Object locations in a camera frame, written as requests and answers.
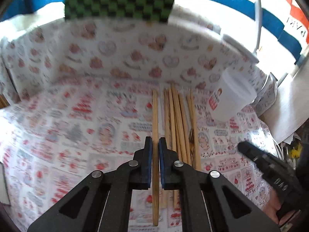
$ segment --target patterned tablecloth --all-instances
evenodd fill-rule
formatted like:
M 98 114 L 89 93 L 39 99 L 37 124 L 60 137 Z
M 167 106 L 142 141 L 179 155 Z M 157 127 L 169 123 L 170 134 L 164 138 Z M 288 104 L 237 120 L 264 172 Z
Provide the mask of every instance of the patterned tablecloth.
M 115 170 L 131 160 L 151 135 L 152 90 L 157 89 L 163 99 L 164 86 L 113 78 L 65 78 L 29 101 L 1 110 L 0 158 L 11 201 L 8 212 L 16 225 L 26 231 L 90 172 Z M 179 90 L 186 94 L 186 89 Z M 215 121 L 205 107 L 210 91 L 194 94 L 202 170 L 218 170 L 263 207 L 269 186 L 236 146 L 248 140 L 275 154 L 268 127 L 251 106 L 228 122 Z M 163 100 L 159 104 L 159 135 L 164 136 Z M 159 226 L 152 227 L 151 190 L 133 191 L 129 231 L 181 231 L 180 208 L 173 208 L 170 192 L 167 204 L 160 209 Z

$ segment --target white cup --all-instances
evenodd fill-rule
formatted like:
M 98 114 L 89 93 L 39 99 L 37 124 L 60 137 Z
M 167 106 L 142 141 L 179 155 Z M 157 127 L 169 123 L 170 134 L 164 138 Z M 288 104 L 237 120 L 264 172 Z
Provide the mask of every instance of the white cup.
M 226 69 L 210 96 L 207 107 L 214 119 L 228 121 L 255 98 L 255 89 L 240 72 Z

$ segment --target fabric backdrop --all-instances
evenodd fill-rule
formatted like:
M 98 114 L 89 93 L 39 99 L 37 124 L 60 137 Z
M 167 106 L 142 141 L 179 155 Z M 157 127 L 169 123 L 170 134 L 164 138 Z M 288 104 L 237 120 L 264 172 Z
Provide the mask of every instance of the fabric backdrop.
M 176 0 L 176 4 L 210 18 L 219 24 L 225 33 L 252 51 L 256 39 L 255 1 Z M 258 52 L 259 66 L 267 74 L 272 72 L 279 79 L 293 68 L 294 62 L 299 59 L 302 50 L 307 46 L 309 22 L 295 0 L 261 1 L 263 28 Z M 0 37 L 4 35 L 13 37 L 16 31 L 62 18 L 63 2 L 64 0 L 14 0 L 2 18 L 6 21 L 0 24 Z
M 14 41 L 2 39 L 0 54 L 21 100 L 48 89 L 64 75 L 142 78 L 212 91 L 229 67 L 255 88 L 259 99 L 254 105 L 263 113 L 276 99 L 277 84 L 208 27 L 216 29 L 177 16 L 171 16 L 168 25 L 131 19 L 59 19 Z M 14 101 L 12 93 L 7 94 L 12 85 L 5 77 L 0 81 L 5 96 Z
M 152 131 L 153 89 L 159 94 L 159 136 L 165 134 L 166 86 L 131 79 L 65 78 L 30 101 L 0 110 L 0 161 L 9 211 L 22 232 L 93 170 L 115 170 L 144 146 Z M 179 89 L 184 97 L 188 94 L 187 88 Z M 276 155 L 267 126 L 250 106 L 227 122 L 215 121 L 206 108 L 207 91 L 193 93 L 202 170 L 218 170 L 262 208 L 270 187 L 236 146 L 248 140 Z M 173 207 L 172 191 L 167 200 L 160 194 L 160 200 L 159 226 L 153 227 L 151 189 L 133 191 L 128 231 L 181 232 L 180 204 Z

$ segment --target chopstick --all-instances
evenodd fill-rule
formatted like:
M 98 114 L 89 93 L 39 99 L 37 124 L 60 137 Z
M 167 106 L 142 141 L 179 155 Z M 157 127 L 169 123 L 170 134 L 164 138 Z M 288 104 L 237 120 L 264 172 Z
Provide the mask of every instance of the chopstick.
M 171 139 L 172 139 L 172 150 L 177 151 L 176 148 L 176 130 L 175 130 L 175 116 L 174 116 L 174 103 L 171 88 L 168 89 L 168 97 L 170 103 L 170 118 L 171 118 Z
M 186 116 L 186 110 L 184 108 L 183 96 L 181 94 L 179 94 L 179 103 L 180 103 L 180 111 L 181 111 L 182 124 L 183 124 L 183 133 L 184 133 L 184 142 L 186 146 L 187 161 L 189 165 L 192 165 L 189 136 L 188 136 L 187 116 Z
M 170 136 L 171 136 L 171 132 L 170 132 L 170 117 L 169 117 L 169 99 L 168 99 L 168 92 L 166 89 L 164 89 L 164 120 L 165 120 L 165 126 L 164 126 L 164 130 L 165 130 L 165 139 L 166 139 L 166 144 L 167 144 L 167 148 L 171 148 L 170 146 Z
M 180 148 L 180 138 L 179 138 L 179 126 L 176 125 L 176 144 L 177 144 L 177 153 L 178 153 L 178 158 L 180 161 L 183 161 L 183 157 L 182 157 L 182 153 L 181 153 L 181 148 Z
M 189 108 L 189 113 L 190 113 L 190 120 L 191 120 L 191 123 L 192 123 L 192 105 L 191 105 L 190 94 L 187 94 L 187 103 L 188 103 L 188 108 Z
M 166 139 L 166 144 L 167 144 L 167 148 L 171 148 L 170 146 L 170 136 L 171 136 L 171 132 L 170 132 L 170 121 L 169 121 L 169 99 L 168 99 L 168 91 L 166 89 L 164 89 L 163 91 L 164 94 L 164 121 L 165 121 L 165 126 L 164 126 L 164 131 L 165 131 L 165 139 Z M 162 202 L 161 202 L 161 206 L 162 208 L 167 208 L 167 191 L 166 190 L 162 190 Z
M 172 140 L 172 150 L 177 152 L 177 139 L 176 139 L 176 127 L 175 127 L 175 113 L 174 113 L 174 103 L 171 88 L 168 89 L 169 106 L 170 106 L 170 118 L 171 118 L 171 140 Z M 174 208 L 177 208 L 178 193 L 177 190 L 173 191 L 174 194 Z
M 181 117 L 180 105 L 179 105 L 179 99 L 178 99 L 178 92 L 174 85 L 172 85 L 171 87 L 172 87 L 172 95 L 173 95 L 173 102 L 174 102 L 175 115 L 176 115 L 176 124 L 178 127 L 178 135 L 179 135 L 179 140 L 180 140 L 181 156 L 182 156 L 183 162 L 188 163 L 187 154 L 186 154 L 186 145 L 185 145 L 184 133 L 183 133 L 182 117 Z
M 152 98 L 152 224 L 159 224 L 159 151 L 158 151 L 158 95 L 153 90 Z
M 197 136 L 197 120 L 195 114 L 195 105 L 194 105 L 194 96 L 192 91 L 190 90 L 190 98 L 191 98 L 191 110 L 192 110 L 192 128 L 193 128 L 193 135 L 194 135 L 194 169 L 201 171 L 201 164 L 200 164 L 200 148 Z

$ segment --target white paper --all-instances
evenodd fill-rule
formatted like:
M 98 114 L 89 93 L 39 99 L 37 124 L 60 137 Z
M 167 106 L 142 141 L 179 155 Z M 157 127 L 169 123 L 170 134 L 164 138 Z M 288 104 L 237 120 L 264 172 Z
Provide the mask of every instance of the white paper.
M 283 142 L 288 143 L 289 145 L 291 145 L 291 143 L 293 141 L 293 135 L 294 135 L 294 133 L 292 133 L 289 137 L 287 137 Z

